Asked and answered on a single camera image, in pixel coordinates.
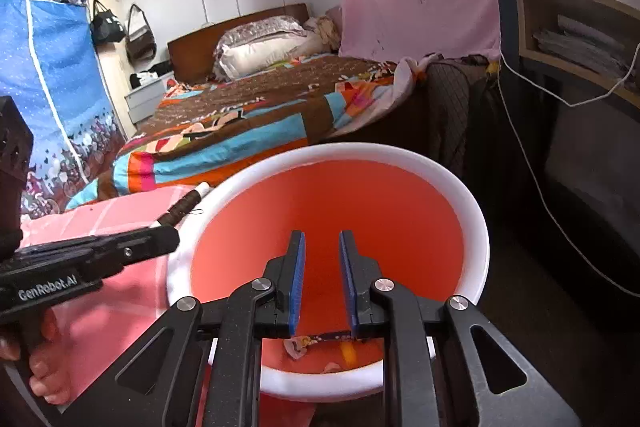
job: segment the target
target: finger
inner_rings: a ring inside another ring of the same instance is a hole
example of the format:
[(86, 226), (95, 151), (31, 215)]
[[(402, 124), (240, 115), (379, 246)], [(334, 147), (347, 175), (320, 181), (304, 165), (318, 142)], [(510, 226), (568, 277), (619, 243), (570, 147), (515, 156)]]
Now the finger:
[(65, 360), (65, 351), (60, 343), (40, 344), (29, 358), (29, 367), (36, 378), (55, 373)]
[(0, 330), (0, 359), (20, 359), (20, 344), (11, 333), (5, 330)]
[(64, 405), (71, 400), (71, 389), (59, 391), (56, 394), (49, 394), (45, 396), (44, 399), (52, 405)]
[(42, 336), (49, 342), (55, 342), (60, 339), (60, 329), (58, 328), (56, 314), (52, 309), (44, 312), (40, 329), (42, 330)]
[(69, 374), (64, 370), (57, 371), (45, 378), (31, 377), (29, 383), (35, 396), (59, 394), (70, 387)]

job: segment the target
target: white pillow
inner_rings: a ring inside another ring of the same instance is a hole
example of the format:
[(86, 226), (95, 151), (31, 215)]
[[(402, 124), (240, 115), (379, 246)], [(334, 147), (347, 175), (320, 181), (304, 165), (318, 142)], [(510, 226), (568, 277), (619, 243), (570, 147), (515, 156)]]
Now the white pillow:
[(281, 60), (322, 53), (326, 48), (313, 32), (306, 32), (304, 37), (278, 34), (226, 49), (220, 57), (220, 67), (231, 80), (237, 80)]

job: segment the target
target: headboard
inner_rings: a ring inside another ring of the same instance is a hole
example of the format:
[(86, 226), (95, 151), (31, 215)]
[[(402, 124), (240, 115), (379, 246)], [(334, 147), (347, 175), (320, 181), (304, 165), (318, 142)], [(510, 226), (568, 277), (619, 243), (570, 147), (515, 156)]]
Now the headboard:
[(276, 15), (291, 15), (301, 24), (309, 19), (306, 4), (290, 4), (207, 26), (169, 42), (167, 47), (174, 65), (175, 79), (187, 84), (204, 82), (213, 69), (216, 45), (226, 31)]

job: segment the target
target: white bucket rim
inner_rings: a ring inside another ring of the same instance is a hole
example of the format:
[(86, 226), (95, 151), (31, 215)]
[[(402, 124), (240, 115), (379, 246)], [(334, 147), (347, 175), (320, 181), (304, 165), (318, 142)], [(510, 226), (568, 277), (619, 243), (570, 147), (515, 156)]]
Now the white bucket rim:
[[(455, 293), (473, 304), (484, 289), (489, 270), (489, 234), (482, 211), (468, 188), (433, 160), (390, 145), (345, 142), (313, 145), (264, 159), (226, 179), (196, 207), (182, 223), (180, 246), (170, 254), (167, 267), (169, 304), (192, 295), (191, 261), (195, 247), (209, 221), (238, 194), (262, 180), (296, 167), (329, 160), (368, 160), (385, 163), (416, 174), (429, 182), (453, 208), (463, 233), (465, 253)], [(213, 357), (215, 341), (209, 362)], [(383, 361), (339, 373), (290, 373), (262, 366), (260, 390), (271, 396), (309, 402), (332, 402), (377, 393), (383, 387)]]

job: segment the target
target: handbag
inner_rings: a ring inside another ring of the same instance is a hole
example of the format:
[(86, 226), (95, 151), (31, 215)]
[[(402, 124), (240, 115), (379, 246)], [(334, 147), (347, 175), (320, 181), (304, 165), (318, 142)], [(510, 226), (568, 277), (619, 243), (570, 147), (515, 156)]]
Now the handbag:
[(120, 42), (126, 36), (118, 18), (98, 0), (94, 0), (94, 17), (89, 27), (94, 46), (107, 42)]
[[(131, 32), (131, 19), (134, 15), (140, 14), (144, 19), (144, 24), (138, 25)], [(146, 20), (145, 13), (140, 9), (137, 4), (132, 4), (129, 10), (129, 21), (127, 22), (127, 57), (129, 62), (134, 63), (139, 60), (149, 60), (156, 56), (158, 47), (156, 46), (156, 38), (151, 31), (151, 26)]]

